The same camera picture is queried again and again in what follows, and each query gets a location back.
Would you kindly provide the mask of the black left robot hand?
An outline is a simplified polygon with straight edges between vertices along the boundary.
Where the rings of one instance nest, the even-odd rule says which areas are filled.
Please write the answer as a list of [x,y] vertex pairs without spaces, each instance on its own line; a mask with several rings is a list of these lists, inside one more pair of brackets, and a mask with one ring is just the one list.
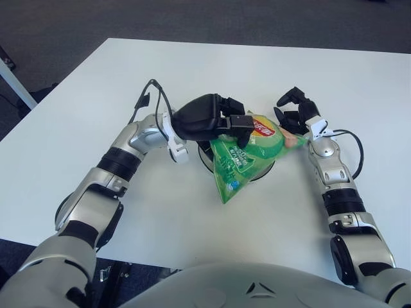
[[253,118],[242,103],[218,94],[200,96],[178,111],[171,119],[175,133],[184,140],[204,142],[228,135],[244,148],[254,131]]

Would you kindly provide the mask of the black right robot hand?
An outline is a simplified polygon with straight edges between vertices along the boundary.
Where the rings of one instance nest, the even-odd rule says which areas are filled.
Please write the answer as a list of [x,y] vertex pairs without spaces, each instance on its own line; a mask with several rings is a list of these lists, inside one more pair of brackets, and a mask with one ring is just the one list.
[[[297,105],[297,111],[283,112],[280,110],[280,107],[289,103]],[[287,132],[296,135],[305,135],[310,132],[313,124],[322,123],[321,120],[318,120],[320,113],[316,104],[297,87],[290,89],[278,100],[277,106],[274,107],[274,113],[280,126]]]

